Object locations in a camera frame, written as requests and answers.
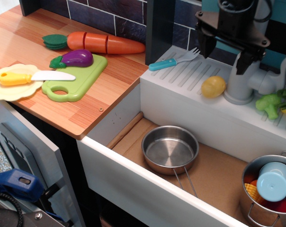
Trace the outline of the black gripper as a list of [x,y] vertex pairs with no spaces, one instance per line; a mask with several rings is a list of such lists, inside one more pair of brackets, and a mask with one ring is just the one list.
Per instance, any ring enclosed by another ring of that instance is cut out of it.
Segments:
[[257,29],[255,23],[265,23],[270,13],[263,18],[256,18],[258,4],[257,0],[219,0],[218,12],[198,11],[195,17],[199,49],[203,57],[209,57],[216,42],[220,41],[242,51],[236,61],[237,75],[243,75],[252,63],[261,61],[270,40]]

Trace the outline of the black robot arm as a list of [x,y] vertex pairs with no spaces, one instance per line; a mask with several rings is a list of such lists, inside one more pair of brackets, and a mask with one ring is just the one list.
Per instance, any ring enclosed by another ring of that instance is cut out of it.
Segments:
[[273,2],[219,0],[217,4],[218,12],[198,11],[195,15],[199,49],[205,58],[218,41],[239,50],[236,73],[242,75],[252,63],[263,59],[270,45],[261,24],[270,19]]

